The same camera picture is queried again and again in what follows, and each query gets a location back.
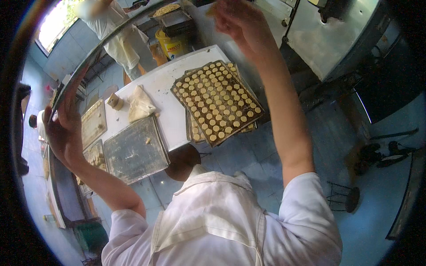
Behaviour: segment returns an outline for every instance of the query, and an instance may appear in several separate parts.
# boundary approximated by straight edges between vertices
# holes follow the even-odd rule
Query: metal stool
[[[332,183],[332,182],[327,182],[327,183],[331,184],[331,195],[327,197],[330,209],[332,211],[335,211],[335,212],[352,213],[356,209],[356,207],[358,206],[358,202],[360,200],[360,188],[357,187],[357,186],[353,187],[353,188],[349,188],[347,186],[338,185],[338,184]],[[335,192],[333,190],[333,185],[342,188],[341,190],[349,190],[349,193],[344,194],[344,193],[341,193],[341,192]],[[336,197],[345,197],[346,200],[345,200],[345,202],[339,201],[339,200],[334,200]],[[331,203],[344,204],[345,209],[332,209]]]

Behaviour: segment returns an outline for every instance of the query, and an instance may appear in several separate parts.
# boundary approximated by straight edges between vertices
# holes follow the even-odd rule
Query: baking tray
[[[81,117],[81,141],[83,149],[107,131],[105,103],[99,99]]]
[[[177,79],[171,92],[196,118],[215,147],[259,119],[265,111],[222,60],[210,62],[197,74]]]

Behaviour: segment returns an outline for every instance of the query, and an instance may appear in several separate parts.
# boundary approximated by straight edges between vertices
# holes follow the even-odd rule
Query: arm
[[[142,199],[120,179],[90,165],[83,156],[81,140],[81,118],[75,105],[75,94],[78,84],[66,92],[64,101],[58,108],[58,119],[47,123],[52,109],[46,107],[43,123],[49,138],[50,148],[55,156],[85,184],[96,192],[112,211],[131,209],[146,218],[146,210]]]
[[[298,175],[314,172],[305,116],[262,12],[246,1],[221,0],[215,18],[217,31],[230,35],[260,73],[271,112],[273,137],[282,162],[284,186]]]

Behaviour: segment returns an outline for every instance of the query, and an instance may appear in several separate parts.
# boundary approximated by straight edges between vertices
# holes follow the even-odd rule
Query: hair
[[[37,115],[30,115],[28,119],[28,124],[30,127],[35,129],[37,127]]]

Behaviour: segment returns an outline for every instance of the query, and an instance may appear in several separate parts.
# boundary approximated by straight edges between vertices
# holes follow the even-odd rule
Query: sleeve
[[[342,240],[316,173],[289,182],[276,219],[294,260],[303,265],[339,265]]]
[[[111,214],[109,242],[102,250],[102,265],[124,265],[120,256],[125,253],[148,228],[147,221],[132,210],[118,210]]]

